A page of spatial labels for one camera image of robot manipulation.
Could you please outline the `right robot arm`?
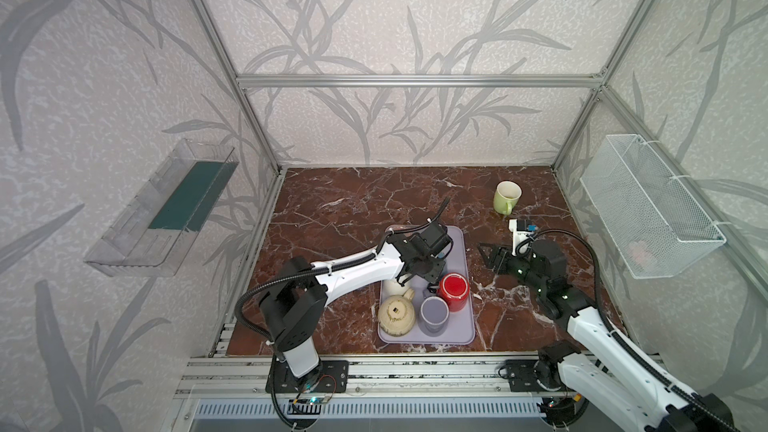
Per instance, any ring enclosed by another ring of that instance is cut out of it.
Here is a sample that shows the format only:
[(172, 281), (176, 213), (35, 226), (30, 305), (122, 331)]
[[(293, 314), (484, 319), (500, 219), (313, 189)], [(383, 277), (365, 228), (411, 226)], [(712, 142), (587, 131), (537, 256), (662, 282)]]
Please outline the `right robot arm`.
[(545, 315), (569, 334), (539, 352), (540, 380), (569, 388), (625, 431), (732, 431), (730, 408), (701, 395), (653, 361), (567, 277), (557, 243), (531, 237), (517, 247), (481, 243), (484, 265), (528, 287)]

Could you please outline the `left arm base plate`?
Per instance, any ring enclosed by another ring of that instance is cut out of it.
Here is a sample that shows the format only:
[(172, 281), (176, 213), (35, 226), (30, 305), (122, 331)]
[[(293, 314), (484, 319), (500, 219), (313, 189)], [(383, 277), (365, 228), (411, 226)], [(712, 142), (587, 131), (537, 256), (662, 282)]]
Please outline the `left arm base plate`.
[(277, 361), (266, 383), (268, 393), (343, 393), (346, 391), (350, 363), (346, 360), (321, 360), (318, 367), (297, 378), (286, 362)]

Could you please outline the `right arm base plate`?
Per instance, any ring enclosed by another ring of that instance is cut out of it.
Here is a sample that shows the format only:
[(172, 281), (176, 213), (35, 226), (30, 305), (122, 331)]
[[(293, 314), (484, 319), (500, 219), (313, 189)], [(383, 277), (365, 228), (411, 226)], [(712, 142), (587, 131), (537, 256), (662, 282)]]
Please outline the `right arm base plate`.
[(554, 366), (541, 364), (536, 358), (505, 360), (496, 373), (507, 382), (511, 392), (576, 394), (560, 381)]

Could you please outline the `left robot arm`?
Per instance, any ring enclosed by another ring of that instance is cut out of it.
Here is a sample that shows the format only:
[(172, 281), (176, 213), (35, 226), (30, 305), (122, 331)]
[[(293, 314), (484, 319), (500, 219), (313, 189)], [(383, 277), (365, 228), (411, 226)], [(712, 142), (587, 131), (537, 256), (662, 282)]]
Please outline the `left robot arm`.
[(313, 334), (326, 307), (371, 284), (394, 280), (400, 285), (420, 277), (435, 282), (450, 249), (448, 228), (436, 219), (425, 225), (389, 230), (375, 247), (340, 259), (310, 263), (288, 261), (273, 285), (258, 294), (258, 307), (277, 360), (296, 379), (320, 371)]

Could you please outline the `light green mug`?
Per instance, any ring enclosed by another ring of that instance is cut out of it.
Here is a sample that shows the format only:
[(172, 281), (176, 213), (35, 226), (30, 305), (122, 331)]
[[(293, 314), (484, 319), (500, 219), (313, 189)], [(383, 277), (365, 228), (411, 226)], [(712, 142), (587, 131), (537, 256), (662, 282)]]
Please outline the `light green mug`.
[(513, 181), (502, 181), (496, 186), (493, 208), (503, 215), (509, 216), (522, 196), (521, 187)]

